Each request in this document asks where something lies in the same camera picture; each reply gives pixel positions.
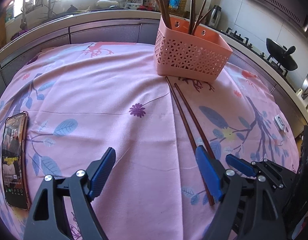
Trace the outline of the dark red chopstick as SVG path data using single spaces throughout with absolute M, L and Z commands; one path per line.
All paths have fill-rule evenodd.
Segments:
M 169 79 L 168 79 L 167 76 L 165 77 L 165 79 L 166 79 L 166 81 L 167 81 L 167 83 L 168 83 L 168 85 L 169 85 L 169 88 L 170 88 L 172 97 L 174 98 L 174 101 L 175 101 L 175 103 L 176 103 L 177 109 L 178 109 L 179 114 L 180 114 L 180 116 L 181 116 L 183 125 L 184 125 L 184 127 L 185 127 L 185 130 L 186 130 L 188 139 L 189 139 L 190 144 L 191 144 L 191 148 L 192 148 L 192 150 L 193 150 L 193 154 L 195 154 L 195 151 L 196 151 L 196 143 L 195 143 L 193 134 L 191 133 L 189 124 L 188 124 L 188 122 L 187 122 L 187 120 L 186 120 L 186 117 L 185 117 L 184 112 L 183 112 L 183 110 L 182 110 L 182 107 L 181 107 L 181 105 L 180 105 L 180 103 L 179 103 L 179 101 L 178 101 L 178 98 L 177 98 L 177 96 L 176 96 L 176 94 L 175 94 L 175 92 L 174 92 L 174 89 L 172 88 L 171 82 L 169 81 Z M 210 192 L 209 192 L 209 190 L 208 190 L 208 188 L 207 188 L 207 185 L 206 185 L 204 179 L 202 179 L 202 181 L 203 181 L 203 185 L 204 185 L 204 188 L 205 188 L 205 191 L 206 191 L 206 194 L 207 194 L 207 198 L 208 198 L 209 205 L 210 205 L 210 206 L 213 206 L 213 205 L 215 204 L 214 199 L 213 199 L 213 197 L 211 196 L 211 194 L 210 194 Z

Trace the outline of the stainless steel kettle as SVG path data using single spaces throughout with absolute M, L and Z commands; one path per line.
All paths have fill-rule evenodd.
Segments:
M 217 29 L 221 19 L 222 8 L 219 5 L 214 5 L 208 20 L 208 26 Z

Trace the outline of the smartphone in pink case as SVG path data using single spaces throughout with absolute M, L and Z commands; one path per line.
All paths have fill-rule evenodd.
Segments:
M 26 111 L 7 118 L 3 130 L 1 154 L 5 200 L 9 206 L 22 210 L 29 210 L 31 205 L 25 166 L 27 123 Z

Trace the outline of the pink perforated utensil basket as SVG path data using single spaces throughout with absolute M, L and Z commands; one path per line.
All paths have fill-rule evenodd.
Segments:
M 170 17 L 172 28 L 160 19 L 154 48 L 154 64 L 160 76 L 184 77 L 204 82 L 214 82 L 232 49 L 222 36 L 199 25 L 194 33 L 187 33 L 189 22 Z

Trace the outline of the gas stove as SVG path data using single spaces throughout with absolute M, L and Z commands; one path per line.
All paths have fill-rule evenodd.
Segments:
M 245 48 L 250 50 L 252 53 L 254 53 L 256 56 L 258 56 L 262 61 L 264 61 L 266 64 L 268 64 L 275 72 L 281 76 L 286 83 L 292 87 L 292 85 L 287 80 L 287 74 L 292 71 L 288 71 L 281 64 L 279 64 L 274 58 L 272 58 L 266 49 L 260 49 L 257 45 L 253 44 L 251 40 L 246 37 L 242 36 L 240 33 L 237 32 L 237 30 L 233 30 L 231 28 L 227 28 L 226 31 L 220 31 L 222 34 L 226 35 L 227 37 L 233 39 L 234 41 L 238 42 L 239 44 L 243 45 Z

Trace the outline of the black wok with lid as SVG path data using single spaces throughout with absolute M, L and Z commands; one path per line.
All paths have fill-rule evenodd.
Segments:
M 274 58 L 283 68 L 288 71 L 294 71 L 298 68 L 297 63 L 292 57 L 292 54 L 296 51 L 295 46 L 286 48 L 279 45 L 277 42 L 270 38 L 266 39 L 266 47 L 269 55 Z

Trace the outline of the dark wooden chopstick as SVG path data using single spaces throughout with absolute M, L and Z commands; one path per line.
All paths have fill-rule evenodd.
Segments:
M 155 2 L 159 6 L 159 9 L 160 9 L 160 12 L 161 12 L 161 15 L 162 15 L 162 19 L 163 19 L 164 23 L 166 24 L 166 16 L 165 16 L 165 13 L 164 13 L 163 3 L 161 2 L 161 0 L 155 0 Z

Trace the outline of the reddish brown chopstick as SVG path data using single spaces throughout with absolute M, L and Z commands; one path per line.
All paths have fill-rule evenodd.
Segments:
M 206 2 L 207 2 L 207 0 L 204 0 L 203 3 L 202 3 L 202 6 L 200 8 L 200 12 L 198 13 L 198 16 L 197 16 L 197 19 L 195 21 L 194 27 L 193 27 L 193 29 L 191 31 L 191 35 L 194 35 L 195 30 L 196 30 L 198 24 L 200 23 L 200 20 L 202 19 L 202 13 L 203 13 L 204 7 L 206 5 Z

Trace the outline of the dark brown chopstick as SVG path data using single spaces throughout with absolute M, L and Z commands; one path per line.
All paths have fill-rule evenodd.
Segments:
M 200 136 L 202 138 L 202 141 L 204 143 L 204 146 L 207 149 L 208 154 L 210 155 L 210 157 L 212 159 L 215 159 L 215 155 L 213 153 L 213 150 L 211 149 L 211 146 L 210 146 L 210 144 L 209 144 L 209 142 L 207 140 L 207 137 L 205 136 L 204 131 L 202 130 L 202 128 L 201 128 L 201 126 L 200 126 L 200 124 L 199 124 L 199 122 L 197 120 L 197 117 L 195 116 L 193 110 L 191 109 L 189 103 L 187 102 L 185 96 L 183 95 L 181 89 L 178 87 L 177 83 L 174 83 L 174 86 L 177 89 L 179 95 L 181 96 L 181 98 L 182 98 L 182 100 L 183 100 L 183 102 L 184 102 L 184 104 L 185 104 L 185 106 L 186 106 L 186 108 L 187 108 L 187 110 L 188 110 L 188 112 L 189 112 L 189 114 L 190 114 L 190 116 L 191 116 L 191 118 L 192 118 L 196 128 L 197 128 L 198 133 L 200 134 Z

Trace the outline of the small white square device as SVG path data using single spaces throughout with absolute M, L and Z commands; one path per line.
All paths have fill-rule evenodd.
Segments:
M 284 131 L 285 130 L 285 124 L 283 123 L 283 120 L 279 115 L 276 115 L 274 117 L 274 123 L 279 131 Z

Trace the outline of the pink floral tablecloth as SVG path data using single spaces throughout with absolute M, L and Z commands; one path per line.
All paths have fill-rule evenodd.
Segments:
M 0 218 L 22 239 L 27 212 L 7 205 L 1 148 L 5 120 L 26 111 L 26 176 L 34 197 L 47 174 L 69 177 L 100 159 L 116 162 L 92 202 L 110 239 L 201 239 L 216 206 L 208 203 L 186 130 L 154 47 L 140 43 L 70 44 L 21 61 L 8 85 L 0 81 Z M 227 63 L 213 83 L 177 83 L 216 159 L 269 159 L 296 171 L 299 153 L 290 128 L 259 77 Z

